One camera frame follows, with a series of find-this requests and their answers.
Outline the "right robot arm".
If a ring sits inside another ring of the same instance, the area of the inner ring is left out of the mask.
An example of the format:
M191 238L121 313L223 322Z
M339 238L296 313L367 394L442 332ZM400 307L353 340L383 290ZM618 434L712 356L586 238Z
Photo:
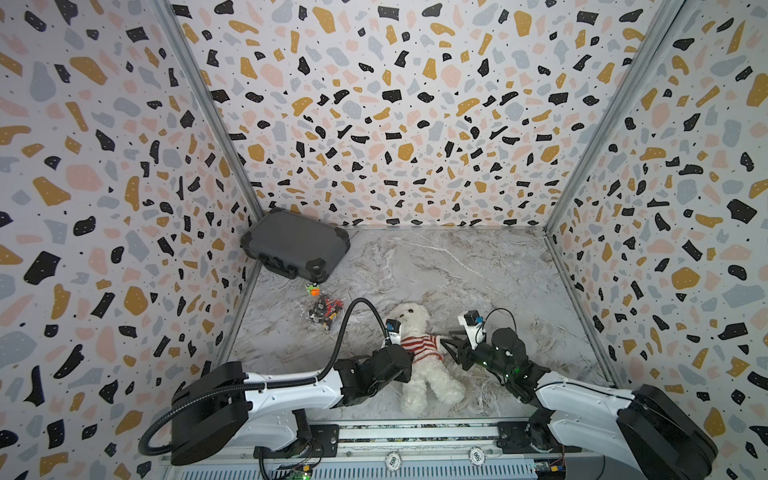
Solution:
M716 445L655 386L628 390L571 379L532 361L510 327L491 337L467 329L441 344L463 370L484 368L518 401L535 407L527 436L538 450L589 450L648 479L704 479L712 473Z

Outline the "red white striped sweater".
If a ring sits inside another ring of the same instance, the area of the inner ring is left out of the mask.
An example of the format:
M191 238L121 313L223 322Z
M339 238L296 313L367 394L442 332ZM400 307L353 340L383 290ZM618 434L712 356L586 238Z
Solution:
M440 361L444 359L440 351L440 339L435 335L408 336L400 341L400 345L411 354L414 363L430 357Z

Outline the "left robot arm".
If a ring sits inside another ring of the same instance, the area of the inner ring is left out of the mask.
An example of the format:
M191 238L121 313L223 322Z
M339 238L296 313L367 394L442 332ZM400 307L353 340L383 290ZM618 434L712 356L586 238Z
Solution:
M227 362L174 395L173 408L190 406L171 420L171 463L193 464L229 444L297 449L309 441L308 410L359 405L392 381L409 382L412 363L397 344L338 360L324 378L259 375Z

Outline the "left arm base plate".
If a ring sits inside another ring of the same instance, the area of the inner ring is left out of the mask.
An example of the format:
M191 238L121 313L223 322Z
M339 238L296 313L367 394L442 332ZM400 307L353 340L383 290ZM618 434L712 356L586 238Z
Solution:
M265 459L298 458L333 458L339 447L340 425L332 423L312 423L304 417L298 417L297 438L280 449L259 447L254 450L254 457L262 453Z

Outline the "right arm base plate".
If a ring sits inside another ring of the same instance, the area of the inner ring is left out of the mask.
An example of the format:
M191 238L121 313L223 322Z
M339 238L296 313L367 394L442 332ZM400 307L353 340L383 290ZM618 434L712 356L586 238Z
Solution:
M578 453L582 449L567 446L555 439L549 423L554 412L537 409L528 419L501 421L497 424L496 445L504 454L562 454Z

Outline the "white teddy bear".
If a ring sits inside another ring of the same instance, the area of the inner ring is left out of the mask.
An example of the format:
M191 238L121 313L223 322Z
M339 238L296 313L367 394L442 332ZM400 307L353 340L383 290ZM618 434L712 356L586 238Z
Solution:
M402 323L401 340L408 336L435 335L428 332L430 313L420 304L400 304L390 311L388 318ZM441 344L440 351L444 357L446 351ZM413 362L411 379L403 385L401 410L409 415L421 415L428 407L429 390L440 403L446 406L458 404L466 394L464 385L451 375L445 366L444 359L440 361L430 357L417 363Z

